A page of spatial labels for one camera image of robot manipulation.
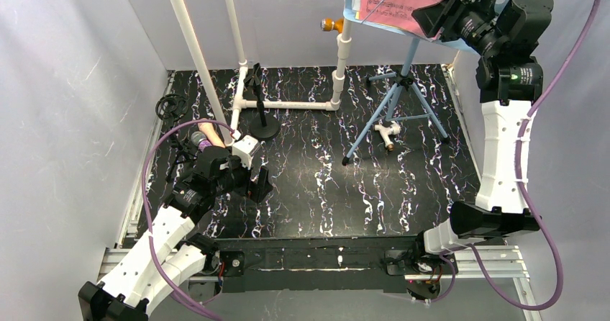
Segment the black round-base microphone stand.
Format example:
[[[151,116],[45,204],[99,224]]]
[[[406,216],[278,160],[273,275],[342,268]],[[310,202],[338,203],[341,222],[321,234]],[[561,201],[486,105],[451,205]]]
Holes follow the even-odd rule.
[[[250,135],[259,141],[274,139],[281,130],[280,122],[266,112],[262,98],[262,70],[259,63],[253,65],[245,77],[245,88],[254,93],[256,97],[256,109],[258,118],[254,119],[249,126]]]

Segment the pink microphone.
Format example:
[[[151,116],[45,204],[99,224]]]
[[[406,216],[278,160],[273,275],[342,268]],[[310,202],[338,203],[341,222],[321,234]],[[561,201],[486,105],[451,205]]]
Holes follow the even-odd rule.
[[[212,123],[198,123],[198,128],[201,133],[206,136],[206,139],[214,146],[225,148],[223,139],[217,134]]]

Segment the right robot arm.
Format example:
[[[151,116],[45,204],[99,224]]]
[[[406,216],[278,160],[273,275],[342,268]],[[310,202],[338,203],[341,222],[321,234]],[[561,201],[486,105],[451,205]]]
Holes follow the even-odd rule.
[[[441,0],[416,9],[427,37],[462,40],[478,55],[475,71],[485,127],[481,186],[475,201],[454,202],[447,220],[419,235],[426,253],[438,255],[491,238],[540,228],[521,188],[527,162],[529,110],[542,95],[544,72],[534,57],[552,19],[553,0]]]

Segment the purple glitter microphone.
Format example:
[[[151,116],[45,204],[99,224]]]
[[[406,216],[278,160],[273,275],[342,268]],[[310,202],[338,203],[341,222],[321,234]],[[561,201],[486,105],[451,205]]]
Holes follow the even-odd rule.
[[[208,137],[201,131],[195,131],[190,136],[191,142],[198,148],[199,151],[203,151],[207,147],[211,147],[213,144],[209,141]]]

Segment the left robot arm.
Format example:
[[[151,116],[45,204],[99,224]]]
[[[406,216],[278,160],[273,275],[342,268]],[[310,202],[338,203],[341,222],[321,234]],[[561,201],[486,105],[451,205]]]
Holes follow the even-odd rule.
[[[211,238],[193,234],[218,197],[234,193],[262,202],[272,191],[268,169],[251,179],[259,142],[246,136],[230,148],[202,148],[192,169],[173,187],[149,230],[99,282],[78,293],[84,320],[148,320],[180,284],[204,270],[218,252]]]

